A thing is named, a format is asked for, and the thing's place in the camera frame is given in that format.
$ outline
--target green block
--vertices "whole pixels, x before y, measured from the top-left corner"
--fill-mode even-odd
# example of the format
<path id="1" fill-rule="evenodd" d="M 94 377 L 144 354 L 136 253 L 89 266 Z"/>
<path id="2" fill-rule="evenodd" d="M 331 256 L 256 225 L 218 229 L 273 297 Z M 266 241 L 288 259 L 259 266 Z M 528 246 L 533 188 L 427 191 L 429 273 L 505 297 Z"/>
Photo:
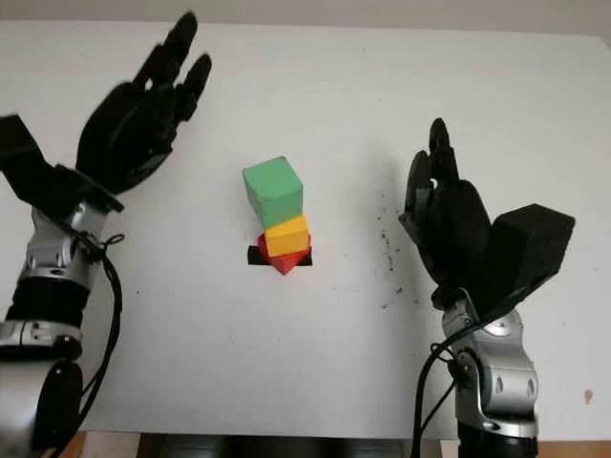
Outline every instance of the green block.
<path id="1" fill-rule="evenodd" d="M 248 200 L 265 229 L 304 211 L 304 185 L 286 157 L 276 157 L 242 171 Z"/>

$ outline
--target white table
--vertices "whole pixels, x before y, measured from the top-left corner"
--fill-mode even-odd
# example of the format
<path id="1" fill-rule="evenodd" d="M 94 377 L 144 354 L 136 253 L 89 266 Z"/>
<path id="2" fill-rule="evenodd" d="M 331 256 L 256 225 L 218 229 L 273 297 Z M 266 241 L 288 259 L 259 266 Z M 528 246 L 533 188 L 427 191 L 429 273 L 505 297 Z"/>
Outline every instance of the white table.
<path id="1" fill-rule="evenodd" d="M 1 111 L 21 114 L 49 161 L 73 165 L 94 107 L 168 28 L 0 23 Z M 214 61 L 200 107 L 107 227 L 128 235 L 111 250 L 125 311 L 87 428 L 409 437 L 441 317 L 396 211 L 442 115 L 492 217 L 539 202 L 577 218 L 560 274 L 519 310 L 541 439 L 611 439 L 611 53 L 598 38 L 204 25 L 192 50 L 188 62 Z M 261 228 L 241 170 L 279 155 L 305 184 L 314 244 L 314 266 L 286 278 L 245 261 Z M 32 227 L 7 184 L 0 208 L 4 313 Z M 109 321 L 98 278 L 87 377 Z M 427 406 L 448 382 L 438 367 Z M 452 402 L 429 435 L 455 435 Z"/>

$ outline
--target cube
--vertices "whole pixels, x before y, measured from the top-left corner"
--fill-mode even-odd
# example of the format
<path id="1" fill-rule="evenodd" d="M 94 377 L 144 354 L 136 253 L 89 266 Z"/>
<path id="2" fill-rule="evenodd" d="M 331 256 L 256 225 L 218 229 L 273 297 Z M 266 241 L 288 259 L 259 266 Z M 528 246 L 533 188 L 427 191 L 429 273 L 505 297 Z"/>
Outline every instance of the cube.
<path id="1" fill-rule="evenodd" d="M 304 210 L 304 185 L 286 157 L 242 171 L 248 200 L 265 229 L 298 217 Z"/>
<path id="2" fill-rule="evenodd" d="M 304 215 L 267 228 L 264 234 L 270 257 L 304 251 L 309 246 L 309 232 Z"/>
<path id="3" fill-rule="evenodd" d="M 293 267 L 301 262 L 303 258 L 311 252 L 311 247 L 309 246 L 311 243 L 311 239 L 308 239 L 308 247 L 304 251 L 298 251 L 297 253 L 288 253 L 287 255 L 270 257 L 269 253 L 267 253 L 267 244 L 265 243 L 265 236 L 261 234 L 257 239 L 257 244 L 259 245 L 259 252 L 261 256 L 263 256 L 271 265 L 273 265 L 278 272 L 283 275 L 286 275 L 290 272 Z"/>

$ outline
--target black cable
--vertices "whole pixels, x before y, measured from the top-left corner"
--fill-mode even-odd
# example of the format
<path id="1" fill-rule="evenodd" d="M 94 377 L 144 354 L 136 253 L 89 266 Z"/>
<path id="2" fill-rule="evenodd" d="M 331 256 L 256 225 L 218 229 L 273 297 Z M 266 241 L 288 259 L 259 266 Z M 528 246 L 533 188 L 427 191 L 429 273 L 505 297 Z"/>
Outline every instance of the black cable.
<path id="1" fill-rule="evenodd" d="M 445 341 L 437 345 L 434 350 L 431 352 L 427 360 L 424 362 L 422 369 L 420 370 L 420 376 L 418 377 L 418 385 L 416 388 L 416 400 L 415 407 L 413 413 L 413 438 L 411 442 L 411 458 L 420 458 L 420 442 L 422 441 L 422 433 L 424 432 L 421 422 L 422 422 L 422 405 L 424 402 L 424 389 L 427 384 L 427 377 L 429 376 L 429 372 L 431 371 L 431 367 L 433 363 L 441 356 L 441 354 L 446 351 L 450 347 L 450 345 L 458 342 L 461 339 L 464 339 L 468 335 L 474 333 L 478 329 L 490 324 L 498 317 L 491 314 L 489 318 L 484 321 L 470 324 L 469 326 L 461 329 L 458 332 L 455 332 L 450 337 L 448 337 Z"/>
<path id="2" fill-rule="evenodd" d="M 439 401 L 437 401 L 437 404 L 435 404 L 435 407 L 432 408 L 431 413 L 429 414 L 427 419 L 422 424 L 421 429 L 422 429 L 422 433 L 423 434 L 424 434 L 425 429 L 427 428 L 427 426 L 431 422 L 432 417 L 434 416 L 435 413 L 437 413 L 437 410 L 439 410 L 439 408 L 443 405 L 443 403 L 446 401 L 446 399 L 448 399 L 448 396 L 450 396 L 450 393 L 452 393 L 452 391 L 454 390 L 455 386 L 456 386 L 456 381 L 452 380 L 452 383 L 450 384 L 448 389 L 446 389 L 446 392 L 443 393 L 443 396 L 441 396 L 441 398 L 439 398 Z"/>
<path id="3" fill-rule="evenodd" d="M 109 245 L 119 243 L 120 241 L 125 239 L 125 236 L 122 234 L 117 234 L 115 236 L 110 237 L 105 242 L 97 244 L 96 240 L 92 239 L 92 236 L 90 234 L 78 232 L 74 230 L 73 227 L 65 224 L 62 221 L 54 220 L 51 218 L 49 218 L 49 220 L 52 221 L 61 230 L 66 232 L 68 235 L 74 237 L 75 239 L 83 243 L 83 245 L 85 245 L 89 250 L 89 255 L 92 258 L 92 261 L 100 261 L 102 263 L 104 273 L 106 274 L 106 277 L 108 278 L 108 281 L 111 284 L 114 297 L 113 317 L 111 319 L 111 326 L 108 333 L 108 341 L 106 343 L 106 348 L 104 349 L 102 362 L 100 363 L 100 366 L 94 377 L 89 381 L 89 383 L 82 392 L 82 394 L 85 395 L 89 390 L 91 390 L 91 393 L 85 401 L 85 405 L 78 414 L 76 425 L 74 425 L 74 428 L 68 434 L 66 434 L 64 440 L 59 444 L 59 446 L 55 448 L 53 454 L 50 457 L 59 458 L 61 453 L 73 439 L 74 435 L 80 429 L 81 425 L 83 424 L 83 421 L 85 420 L 85 417 L 87 417 L 87 415 L 89 414 L 89 411 L 91 410 L 92 405 L 94 404 L 95 397 L 97 396 L 97 393 L 102 386 L 102 381 L 104 380 L 104 376 L 106 375 L 111 356 L 113 354 L 113 351 L 115 350 L 116 343 L 118 342 L 118 336 L 121 327 L 121 311 L 123 309 L 123 292 L 121 289 L 121 280 L 118 276 L 115 266 L 106 256 L 106 250 L 108 249 Z"/>

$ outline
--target white wall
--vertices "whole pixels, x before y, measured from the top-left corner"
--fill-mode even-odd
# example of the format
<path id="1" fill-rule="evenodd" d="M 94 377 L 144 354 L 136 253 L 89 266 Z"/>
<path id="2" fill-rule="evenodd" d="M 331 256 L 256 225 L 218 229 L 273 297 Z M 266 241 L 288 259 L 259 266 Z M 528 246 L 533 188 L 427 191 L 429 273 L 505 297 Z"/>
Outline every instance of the white wall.
<path id="1" fill-rule="evenodd" d="M 608 0 L 0 0 L 9 19 L 173 21 L 601 35 L 611 44 Z"/>

